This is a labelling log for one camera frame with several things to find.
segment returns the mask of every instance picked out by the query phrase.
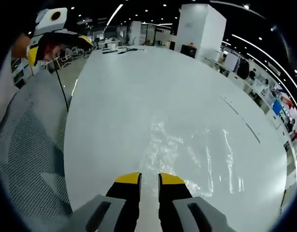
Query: black cable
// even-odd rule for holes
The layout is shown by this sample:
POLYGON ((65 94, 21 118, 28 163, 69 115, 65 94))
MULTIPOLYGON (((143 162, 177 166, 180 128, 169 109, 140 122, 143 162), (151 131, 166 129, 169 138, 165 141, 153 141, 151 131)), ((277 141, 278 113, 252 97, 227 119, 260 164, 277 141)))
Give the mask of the black cable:
POLYGON ((66 98, 66 95, 65 95, 65 91, 63 90, 63 87, 62 87, 62 84, 61 84, 61 81, 60 81, 60 78, 59 78, 59 74, 57 72, 57 69, 55 69, 55 72, 56 72, 56 75, 57 75, 57 78, 58 78, 58 81, 59 81, 59 84, 60 84, 60 87, 61 87, 61 91, 63 93, 63 97, 65 98, 65 103, 66 103, 66 108, 67 108, 67 112, 69 112, 69 107, 68 107, 68 103, 67 103, 67 98, 66 98))

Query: wire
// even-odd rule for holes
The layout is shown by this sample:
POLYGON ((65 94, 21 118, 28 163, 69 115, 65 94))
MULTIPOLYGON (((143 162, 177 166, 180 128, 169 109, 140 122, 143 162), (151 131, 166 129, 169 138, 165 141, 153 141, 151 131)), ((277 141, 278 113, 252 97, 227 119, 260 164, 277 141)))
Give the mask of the wire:
POLYGON ((59 74, 57 72, 57 69, 55 69, 55 72, 56 72, 56 75, 57 75, 57 78, 58 78, 58 81, 59 81, 59 84, 60 84, 60 87, 61 87, 61 91, 63 93, 63 97, 65 98, 67 112, 69 113, 69 107, 68 107, 68 103, 67 103, 67 99, 66 99, 66 94, 65 94, 65 91, 63 90, 63 87, 62 87, 62 84, 61 84, 60 77, 59 77, 59 74))

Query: white pillar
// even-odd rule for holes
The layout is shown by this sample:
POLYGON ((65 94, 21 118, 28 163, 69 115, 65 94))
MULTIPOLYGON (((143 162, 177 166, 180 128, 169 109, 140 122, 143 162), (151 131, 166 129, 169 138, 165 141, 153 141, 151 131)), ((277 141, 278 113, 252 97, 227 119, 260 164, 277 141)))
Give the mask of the white pillar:
POLYGON ((207 4, 182 5, 175 51, 191 43, 197 49, 196 59, 216 59, 226 28, 226 18, 207 4))
POLYGON ((129 43, 134 45, 139 45, 140 34, 141 34, 141 22, 133 21, 131 23, 131 33, 130 33, 129 43))

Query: ceiling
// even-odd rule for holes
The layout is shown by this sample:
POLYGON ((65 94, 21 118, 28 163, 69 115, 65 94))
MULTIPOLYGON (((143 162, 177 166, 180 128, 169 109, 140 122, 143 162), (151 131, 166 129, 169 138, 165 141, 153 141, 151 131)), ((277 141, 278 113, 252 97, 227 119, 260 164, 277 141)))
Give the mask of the ceiling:
MULTIPOLYGON (((297 32, 293 29, 293 25, 296 25, 297 22, 297 8, 293 7, 291 0, 287 1, 287 4, 276 4, 274 0, 224 0, 223 2, 233 3, 241 7, 244 4, 249 4, 250 9, 246 10, 243 7, 238 8, 232 5, 220 4, 217 1, 210 2, 209 0, 151 0, 147 2, 141 0, 51 0, 47 8, 67 7, 68 21, 66 27, 80 33, 87 33, 90 28, 92 30, 103 30, 120 4, 123 4, 123 7, 113 18, 110 26, 120 25, 121 23, 128 24, 133 20, 155 24, 172 23, 171 27, 175 32, 178 27, 179 9, 182 4, 209 3, 227 19, 224 41, 228 40, 227 42, 231 44, 229 47, 241 52, 246 57, 248 57, 247 53, 252 54, 263 63, 265 63, 265 60, 269 60, 258 49, 234 38, 232 34, 250 41, 278 61, 297 84, 297 74, 294 72, 294 70, 297 70, 297 32), (251 11, 255 11, 263 17, 253 14, 251 11), (76 24, 76 22, 87 18, 92 19, 92 22, 88 23, 89 28, 86 24, 76 24), (274 25, 277 25, 277 29, 271 31, 270 29, 274 25), (284 39, 288 42, 288 46, 285 45, 284 39)), ((32 28, 34 28, 33 24, 29 24, 26 30, 29 31, 32 28)), ((282 81, 286 80, 284 81, 285 85, 297 99, 297 88, 283 71, 281 73, 280 79, 282 81)))

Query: white table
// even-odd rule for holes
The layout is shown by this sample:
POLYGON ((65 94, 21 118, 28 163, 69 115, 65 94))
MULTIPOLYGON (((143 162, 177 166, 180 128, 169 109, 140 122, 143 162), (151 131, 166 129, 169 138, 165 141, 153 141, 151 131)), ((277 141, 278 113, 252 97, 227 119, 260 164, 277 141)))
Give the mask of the white table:
POLYGON ((94 51, 68 115, 64 165, 73 210, 140 171, 137 231, 161 231, 157 174, 180 176, 238 232, 276 218, 286 153, 262 110, 207 65, 166 49, 94 51))

